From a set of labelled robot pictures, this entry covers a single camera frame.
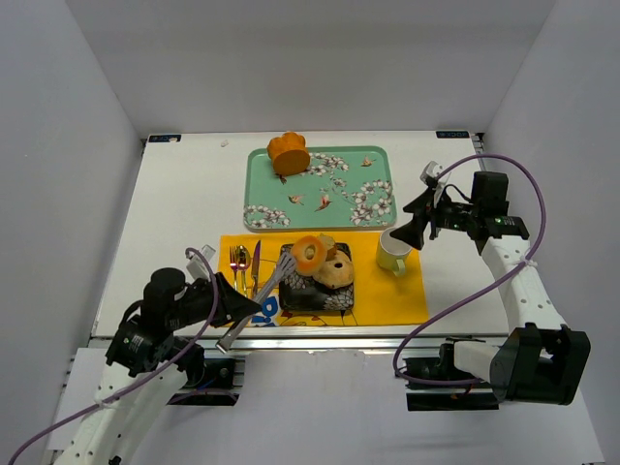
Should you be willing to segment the golden plain bagel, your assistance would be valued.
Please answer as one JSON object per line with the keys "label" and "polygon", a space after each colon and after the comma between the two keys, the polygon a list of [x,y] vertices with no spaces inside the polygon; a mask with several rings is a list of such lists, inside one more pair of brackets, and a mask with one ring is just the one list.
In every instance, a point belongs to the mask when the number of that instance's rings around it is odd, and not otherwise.
{"label": "golden plain bagel", "polygon": [[327,249],[316,236],[306,235],[293,244],[290,253],[296,262],[296,272],[302,276],[311,276],[326,261]]}

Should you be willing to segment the brown bread slice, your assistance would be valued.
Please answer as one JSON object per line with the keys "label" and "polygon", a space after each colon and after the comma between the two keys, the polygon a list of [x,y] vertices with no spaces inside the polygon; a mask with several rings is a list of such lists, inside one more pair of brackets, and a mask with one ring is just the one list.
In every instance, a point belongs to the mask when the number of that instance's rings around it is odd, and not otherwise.
{"label": "brown bread slice", "polygon": [[334,238],[329,236],[329,235],[321,233],[318,236],[318,239],[324,245],[324,248],[325,248],[325,260],[327,262],[333,260],[335,258],[335,256],[336,256],[336,253],[337,253],[337,246],[336,246],[336,242],[335,242]]}

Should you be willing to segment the speckled raisin bagel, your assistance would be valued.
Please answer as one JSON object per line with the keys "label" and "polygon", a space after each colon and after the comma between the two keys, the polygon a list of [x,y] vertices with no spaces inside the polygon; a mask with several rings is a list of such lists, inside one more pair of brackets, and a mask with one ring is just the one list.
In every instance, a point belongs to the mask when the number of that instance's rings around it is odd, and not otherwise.
{"label": "speckled raisin bagel", "polygon": [[333,290],[349,286],[355,278],[353,262],[345,252],[337,250],[335,256],[326,260],[312,278]]}

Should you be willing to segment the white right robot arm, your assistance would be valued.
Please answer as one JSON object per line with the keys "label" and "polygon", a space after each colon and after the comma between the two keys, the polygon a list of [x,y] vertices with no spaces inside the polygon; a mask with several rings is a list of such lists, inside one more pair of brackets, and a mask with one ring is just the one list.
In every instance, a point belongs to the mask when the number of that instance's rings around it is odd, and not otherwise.
{"label": "white right robot arm", "polygon": [[395,366],[410,388],[490,388],[497,402],[552,405],[573,402],[591,350],[583,331],[572,330],[549,298],[533,262],[523,220],[510,216],[508,177],[477,171],[472,192],[453,201],[431,162],[420,179],[425,191],[404,207],[413,218],[391,237],[419,250],[424,234],[466,233],[489,268],[507,315],[510,334],[496,346],[473,336],[450,337],[435,362],[408,358]]}

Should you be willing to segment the white and green mug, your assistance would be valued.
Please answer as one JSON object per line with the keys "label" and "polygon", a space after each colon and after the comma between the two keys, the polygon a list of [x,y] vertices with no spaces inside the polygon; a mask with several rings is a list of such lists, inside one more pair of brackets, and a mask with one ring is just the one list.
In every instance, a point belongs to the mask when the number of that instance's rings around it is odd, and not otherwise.
{"label": "white and green mug", "polygon": [[381,232],[379,236],[376,262],[377,265],[391,271],[396,277],[406,273],[406,260],[410,256],[413,248],[406,242],[391,236],[395,227],[388,228]]}

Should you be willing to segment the black floral square plate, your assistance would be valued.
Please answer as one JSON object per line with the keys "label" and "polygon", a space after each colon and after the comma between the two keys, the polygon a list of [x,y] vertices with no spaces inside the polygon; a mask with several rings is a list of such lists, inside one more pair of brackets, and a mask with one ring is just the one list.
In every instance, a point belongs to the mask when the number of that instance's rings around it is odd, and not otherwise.
{"label": "black floral square plate", "polygon": [[[293,243],[284,244],[280,252],[290,252]],[[336,242],[337,250],[345,252],[352,260],[348,244]],[[355,304],[354,282],[340,289],[329,289],[316,282],[311,276],[299,275],[296,271],[279,284],[279,301],[283,310],[347,312]]]}

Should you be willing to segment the yellow printed placemat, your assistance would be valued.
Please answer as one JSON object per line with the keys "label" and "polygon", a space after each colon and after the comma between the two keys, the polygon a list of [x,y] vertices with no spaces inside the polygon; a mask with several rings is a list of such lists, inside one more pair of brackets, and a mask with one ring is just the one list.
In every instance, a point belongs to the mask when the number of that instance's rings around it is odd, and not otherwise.
{"label": "yellow printed placemat", "polygon": [[[405,274],[397,277],[376,262],[378,232],[327,231],[336,241],[347,244],[355,268],[354,306],[343,313],[334,310],[312,310],[304,303],[299,310],[280,305],[276,291],[272,292],[256,315],[251,326],[410,326],[428,318],[428,309],[419,263],[419,254],[411,253],[405,260]],[[268,232],[223,235],[220,237],[218,270],[231,281],[230,248],[243,245],[253,251],[262,244],[260,282],[271,274],[283,245],[294,243],[306,232]]]}

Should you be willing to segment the iridescent spoon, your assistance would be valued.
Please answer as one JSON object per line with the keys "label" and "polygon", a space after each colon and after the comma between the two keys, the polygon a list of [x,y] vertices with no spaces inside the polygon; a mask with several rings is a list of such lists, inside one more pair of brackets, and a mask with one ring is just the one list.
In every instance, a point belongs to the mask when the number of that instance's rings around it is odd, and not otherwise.
{"label": "iridescent spoon", "polygon": [[240,245],[237,248],[237,257],[238,257],[238,269],[241,273],[241,287],[245,296],[248,296],[248,287],[247,287],[247,271],[251,265],[251,256],[249,254],[248,249]]}

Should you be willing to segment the iridescent fork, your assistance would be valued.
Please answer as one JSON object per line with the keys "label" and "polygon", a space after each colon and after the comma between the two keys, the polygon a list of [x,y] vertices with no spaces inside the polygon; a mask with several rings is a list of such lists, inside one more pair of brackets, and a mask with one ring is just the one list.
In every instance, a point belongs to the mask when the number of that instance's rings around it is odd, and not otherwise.
{"label": "iridescent fork", "polygon": [[232,286],[237,291],[238,290],[237,273],[239,271],[239,248],[237,246],[232,246],[229,249],[229,252],[230,252],[230,268],[232,270]]}

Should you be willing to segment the mint floral serving tray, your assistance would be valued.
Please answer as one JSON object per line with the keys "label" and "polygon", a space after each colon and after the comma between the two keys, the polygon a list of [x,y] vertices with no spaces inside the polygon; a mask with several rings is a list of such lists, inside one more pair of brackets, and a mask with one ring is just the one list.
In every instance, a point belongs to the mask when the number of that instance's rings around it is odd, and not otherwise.
{"label": "mint floral serving tray", "polygon": [[380,230],[396,222],[388,154],[379,146],[309,149],[310,165],[279,177],[265,149],[248,156],[243,223],[261,230]]}

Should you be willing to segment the orange brioche loaf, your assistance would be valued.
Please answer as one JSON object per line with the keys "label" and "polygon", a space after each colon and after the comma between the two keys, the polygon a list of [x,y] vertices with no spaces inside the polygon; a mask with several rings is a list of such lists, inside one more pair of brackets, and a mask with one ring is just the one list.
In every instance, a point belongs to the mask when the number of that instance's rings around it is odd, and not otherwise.
{"label": "orange brioche loaf", "polygon": [[282,176],[302,173],[311,160],[305,137],[295,132],[272,139],[267,145],[267,155],[275,173]]}

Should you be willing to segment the blue label left corner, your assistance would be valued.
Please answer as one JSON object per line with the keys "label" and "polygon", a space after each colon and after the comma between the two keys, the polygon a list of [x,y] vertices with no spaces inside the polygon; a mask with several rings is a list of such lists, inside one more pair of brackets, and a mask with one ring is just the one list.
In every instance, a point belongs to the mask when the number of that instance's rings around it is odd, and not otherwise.
{"label": "blue label left corner", "polygon": [[181,140],[180,134],[150,135],[149,143],[176,143]]}

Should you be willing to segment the aluminium table edge rail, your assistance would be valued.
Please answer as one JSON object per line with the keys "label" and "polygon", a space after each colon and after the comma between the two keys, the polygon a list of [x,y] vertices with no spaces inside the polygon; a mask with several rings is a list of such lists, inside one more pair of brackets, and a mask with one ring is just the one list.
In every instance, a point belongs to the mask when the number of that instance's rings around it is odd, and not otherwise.
{"label": "aluminium table edge rail", "polygon": [[[345,336],[345,337],[266,337],[243,335],[232,343],[232,351],[326,351],[326,350],[362,350],[362,351],[394,351],[405,336],[371,337],[371,336]],[[435,349],[447,342],[446,335],[419,335],[412,339],[406,346],[407,349]],[[506,339],[503,334],[478,335],[476,339],[500,345]],[[199,343],[207,350],[217,351],[219,336],[199,339]],[[89,349],[107,349],[111,339],[92,338],[87,345]]]}

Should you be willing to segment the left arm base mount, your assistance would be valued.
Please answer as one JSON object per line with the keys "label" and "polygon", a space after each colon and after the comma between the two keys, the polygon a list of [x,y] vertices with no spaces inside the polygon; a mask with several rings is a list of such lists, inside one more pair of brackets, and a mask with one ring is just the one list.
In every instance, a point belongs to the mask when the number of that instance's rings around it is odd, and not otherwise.
{"label": "left arm base mount", "polygon": [[233,407],[244,383],[245,357],[207,353],[202,368],[169,401],[173,406]]}

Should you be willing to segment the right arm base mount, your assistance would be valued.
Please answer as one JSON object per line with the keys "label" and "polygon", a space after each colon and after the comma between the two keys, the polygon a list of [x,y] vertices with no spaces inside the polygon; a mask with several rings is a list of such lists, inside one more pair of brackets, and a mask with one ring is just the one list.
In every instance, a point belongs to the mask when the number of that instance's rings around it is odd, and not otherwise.
{"label": "right arm base mount", "polygon": [[499,403],[487,382],[469,383],[473,376],[454,365],[457,342],[479,339],[450,337],[436,356],[406,356],[406,401],[409,412],[497,411]]}

